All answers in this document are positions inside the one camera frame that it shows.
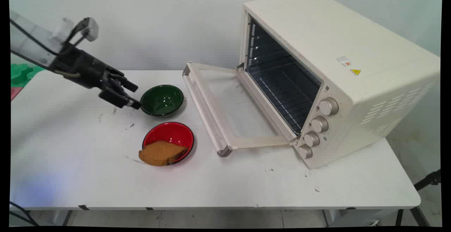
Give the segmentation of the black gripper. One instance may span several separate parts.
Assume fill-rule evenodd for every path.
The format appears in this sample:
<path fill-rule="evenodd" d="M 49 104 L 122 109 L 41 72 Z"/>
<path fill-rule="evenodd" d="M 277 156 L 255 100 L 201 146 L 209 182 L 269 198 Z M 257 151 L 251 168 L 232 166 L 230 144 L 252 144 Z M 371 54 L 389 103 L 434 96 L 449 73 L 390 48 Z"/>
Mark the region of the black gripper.
<path fill-rule="evenodd" d="M 89 53 L 73 49 L 70 53 L 61 57 L 56 57 L 50 65 L 50 70 L 54 73 L 64 74 L 65 78 L 87 89 L 102 89 L 98 95 L 101 99 L 123 108 L 132 107 L 140 109 L 140 101 L 130 97 L 122 88 L 135 92 L 138 86 L 130 82 L 123 72 L 102 62 Z"/>

